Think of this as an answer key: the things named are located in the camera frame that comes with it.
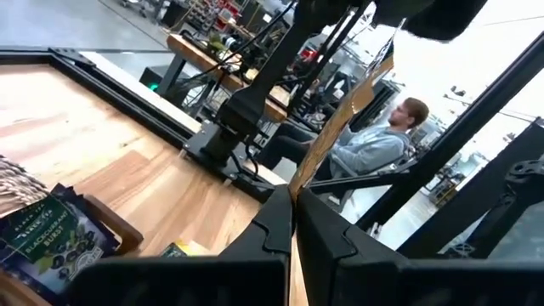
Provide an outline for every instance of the gray sweater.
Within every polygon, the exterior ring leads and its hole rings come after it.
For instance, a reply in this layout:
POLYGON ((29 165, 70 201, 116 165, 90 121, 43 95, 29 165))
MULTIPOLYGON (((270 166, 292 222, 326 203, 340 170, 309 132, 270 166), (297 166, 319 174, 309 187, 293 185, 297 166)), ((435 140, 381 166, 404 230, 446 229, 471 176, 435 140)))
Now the gray sweater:
MULTIPOLYGON (((396 161, 409 144, 410 138, 406 133, 394 132, 388 127, 369 127, 357 133, 346 127, 329 154, 361 175, 396 161)), ((331 162, 331 174, 334 177, 346 176, 335 162, 331 162)))

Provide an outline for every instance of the man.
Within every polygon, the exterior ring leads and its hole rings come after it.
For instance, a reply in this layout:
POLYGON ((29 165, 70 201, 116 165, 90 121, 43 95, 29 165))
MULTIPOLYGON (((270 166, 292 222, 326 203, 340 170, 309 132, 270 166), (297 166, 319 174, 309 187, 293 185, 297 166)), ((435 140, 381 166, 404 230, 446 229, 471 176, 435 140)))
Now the man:
MULTIPOLYGON (((353 133, 346 127, 317 170, 318 180, 346 176, 334 160, 359 175, 387 166, 403 156, 410 143, 406 132, 427 119, 428 107, 420 100, 406 99, 391 113, 388 127, 369 127, 353 133)), ((258 162, 274 169, 285 157, 300 165, 314 137, 290 124, 281 124, 274 137, 258 155, 258 162)))

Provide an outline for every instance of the jeans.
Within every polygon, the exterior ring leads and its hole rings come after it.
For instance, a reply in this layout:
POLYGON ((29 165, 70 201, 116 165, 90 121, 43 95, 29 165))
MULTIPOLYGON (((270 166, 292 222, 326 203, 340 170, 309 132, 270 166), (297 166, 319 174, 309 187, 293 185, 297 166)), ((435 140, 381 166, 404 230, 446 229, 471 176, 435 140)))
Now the jeans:
MULTIPOLYGON (((299 167, 309 150, 309 144, 303 143, 313 139, 312 135, 303 132, 299 128, 282 123, 272 139, 257 155, 257 161, 272 170, 280 163, 281 158, 285 157, 299 167)), ((328 157, 321 163, 314 178, 318 180, 332 179, 331 164, 328 157)))

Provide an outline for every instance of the workshop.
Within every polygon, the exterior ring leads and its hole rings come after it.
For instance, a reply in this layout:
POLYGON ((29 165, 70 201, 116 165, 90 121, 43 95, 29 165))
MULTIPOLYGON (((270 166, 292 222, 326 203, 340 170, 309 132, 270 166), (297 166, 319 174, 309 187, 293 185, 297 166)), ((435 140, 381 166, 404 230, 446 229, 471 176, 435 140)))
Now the workshop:
POLYGON ((544 305, 541 0, 5 1, 0 305, 544 305))

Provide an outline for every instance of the wooden workbench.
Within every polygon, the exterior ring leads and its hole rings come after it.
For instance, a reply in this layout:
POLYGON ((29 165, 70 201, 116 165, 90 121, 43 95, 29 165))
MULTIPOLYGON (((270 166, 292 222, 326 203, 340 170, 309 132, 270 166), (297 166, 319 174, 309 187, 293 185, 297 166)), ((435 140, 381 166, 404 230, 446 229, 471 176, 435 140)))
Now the wooden workbench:
MULTIPOLYGON (((199 130, 198 122, 99 54, 84 55, 171 118, 199 130)), ((261 206, 50 66, 0 65, 0 107, 0 152, 49 187, 74 185, 106 203, 143 234, 141 256, 159 254, 176 239, 219 253, 261 206)), ((259 175, 285 183, 264 167, 259 175)), ((291 305, 305 305, 296 244, 292 271, 291 305)))
MULTIPOLYGON (((207 71, 218 63, 215 59, 212 59, 197 47, 193 46, 190 42, 184 40, 180 35, 169 35, 167 38, 167 45, 175 54, 181 55, 185 60, 196 66, 196 68, 201 71, 207 71)), ((216 69, 210 73, 212 73, 212 75, 217 79, 219 79, 223 74, 220 69, 216 69)), ((247 86, 247 84, 245 84, 239 77, 230 75, 223 80, 221 86, 230 92, 234 92, 240 88, 244 88, 247 86)), ((289 93, 279 86, 273 87, 269 93, 269 96, 283 104, 285 107, 289 105, 289 93)), ((266 100, 264 114, 273 122, 283 122, 287 118, 286 111, 272 102, 270 99, 266 100)))

